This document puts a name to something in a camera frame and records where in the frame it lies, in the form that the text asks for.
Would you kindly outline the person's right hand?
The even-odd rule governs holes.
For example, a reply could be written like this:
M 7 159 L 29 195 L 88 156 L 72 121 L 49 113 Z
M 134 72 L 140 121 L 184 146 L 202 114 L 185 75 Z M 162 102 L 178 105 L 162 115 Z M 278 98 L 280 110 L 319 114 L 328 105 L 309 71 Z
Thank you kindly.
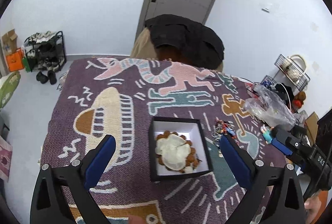
M 307 210 L 306 224 L 310 224 L 317 216 L 321 207 L 321 200 L 318 196 L 312 196 L 304 202 L 304 208 Z

